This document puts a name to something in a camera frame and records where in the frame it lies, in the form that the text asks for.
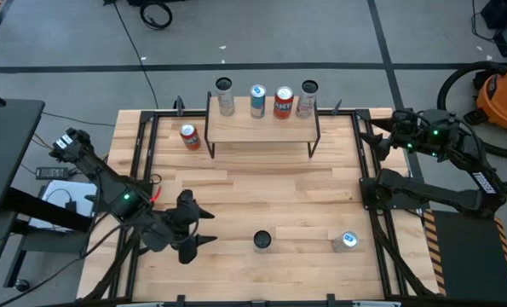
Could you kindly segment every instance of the black mat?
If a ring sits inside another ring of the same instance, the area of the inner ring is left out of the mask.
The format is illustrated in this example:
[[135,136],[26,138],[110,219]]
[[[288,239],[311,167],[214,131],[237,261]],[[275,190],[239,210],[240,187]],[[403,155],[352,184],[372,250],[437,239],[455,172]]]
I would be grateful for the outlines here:
[[507,302],[507,262],[493,220],[433,211],[449,298]]

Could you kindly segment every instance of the white soda can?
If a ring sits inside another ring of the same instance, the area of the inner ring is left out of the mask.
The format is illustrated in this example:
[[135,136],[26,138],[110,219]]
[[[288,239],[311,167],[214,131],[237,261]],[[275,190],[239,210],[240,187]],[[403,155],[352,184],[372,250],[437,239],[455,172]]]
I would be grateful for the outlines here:
[[302,82],[301,95],[297,103],[297,116],[307,119],[314,110],[315,96],[318,92],[318,84],[313,80]]
[[232,81],[229,78],[219,78],[216,81],[217,99],[219,99],[219,111],[222,116],[234,114],[234,97],[231,89]]
[[347,231],[332,241],[332,250],[334,252],[346,252],[354,249],[359,243],[357,235],[351,231]]

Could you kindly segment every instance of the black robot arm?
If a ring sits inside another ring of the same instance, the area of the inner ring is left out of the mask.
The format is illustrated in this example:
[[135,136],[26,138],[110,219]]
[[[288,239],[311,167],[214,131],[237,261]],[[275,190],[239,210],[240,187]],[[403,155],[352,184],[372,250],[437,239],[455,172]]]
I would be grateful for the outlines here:
[[414,113],[407,109],[394,111],[388,119],[369,121],[390,132],[387,138],[382,134],[360,134],[375,149],[380,160],[388,156],[392,147],[428,154],[438,162],[449,160],[460,170],[467,171],[479,186],[479,190],[456,192],[414,182],[395,171],[383,169],[373,185],[378,200],[384,202],[393,194],[403,193],[422,202],[433,200],[479,217],[492,217],[506,202],[507,182],[501,181],[488,163],[482,140],[474,131],[462,129],[460,124],[465,123],[455,114],[435,109]]
[[[182,264],[190,263],[197,247],[215,240],[213,236],[196,235],[200,218],[213,218],[202,210],[193,191],[184,190],[177,197],[176,208],[154,211],[152,185],[127,176],[120,176],[95,154],[90,136],[70,128],[58,141],[50,156],[60,162],[73,163],[98,188],[98,203],[121,224],[133,227],[152,251],[160,252],[168,245],[179,251]],[[194,231],[189,226],[195,223]]]

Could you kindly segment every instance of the gray floor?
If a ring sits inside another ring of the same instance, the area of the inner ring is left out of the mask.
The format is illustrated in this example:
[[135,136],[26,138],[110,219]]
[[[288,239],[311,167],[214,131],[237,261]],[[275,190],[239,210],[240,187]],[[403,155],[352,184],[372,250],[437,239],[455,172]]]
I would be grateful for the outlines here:
[[[486,0],[477,0],[477,9]],[[137,65],[124,29],[112,6],[88,0],[14,1],[0,26],[0,67],[90,67]],[[493,58],[501,61],[492,44],[470,32],[470,0],[376,0],[377,11],[394,63],[463,63]],[[377,37],[365,0],[187,0],[169,3],[174,22],[154,32],[141,23],[137,9],[118,3],[130,34],[148,65],[352,62],[382,63]],[[488,34],[483,20],[479,32]],[[400,70],[395,75],[403,102],[417,110],[435,107],[448,70]],[[273,69],[232,71],[149,72],[161,107],[171,107],[177,95],[186,106],[204,107],[205,92],[214,90],[217,77],[234,81],[235,95],[247,95],[252,84],[268,92],[281,84],[298,88],[307,78],[320,84],[319,102],[332,107],[393,107],[384,70]],[[463,113],[472,105],[468,80],[452,89],[449,108]],[[119,109],[154,107],[141,72],[0,73],[0,96],[40,99],[46,111],[79,119],[114,123]],[[37,133],[52,141],[68,127],[87,130],[98,153],[110,146],[112,129],[87,126],[43,116]],[[489,142],[507,147],[507,133],[493,127],[478,130]],[[507,180],[507,159],[490,156]],[[473,183],[449,164],[419,157],[426,182],[448,188],[470,188]],[[32,144],[23,163],[30,167],[57,165],[45,149]],[[36,194],[45,182],[20,169],[13,185]],[[498,216],[507,232],[507,205]],[[0,262],[0,302],[17,294],[2,289],[3,277],[17,245],[12,238]],[[20,272],[32,284],[76,257],[32,253]],[[69,269],[12,306],[69,302],[75,298],[80,265]]]

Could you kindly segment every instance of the red soda can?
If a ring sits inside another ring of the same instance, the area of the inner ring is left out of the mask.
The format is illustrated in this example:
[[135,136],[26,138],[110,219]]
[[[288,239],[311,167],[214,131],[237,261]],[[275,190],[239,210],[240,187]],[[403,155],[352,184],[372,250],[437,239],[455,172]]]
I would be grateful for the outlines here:
[[274,98],[274,117],[278,119],[287,119],[291,115],[293,107],[293,90],[287,86],[282,86],[276,90]]
[[181,138],[183,139],[185,146],[187,146],[189,150],[196,150],[200,148],[199,132],[193,124],[182,125],[179,129],[179,133],[181,134]]

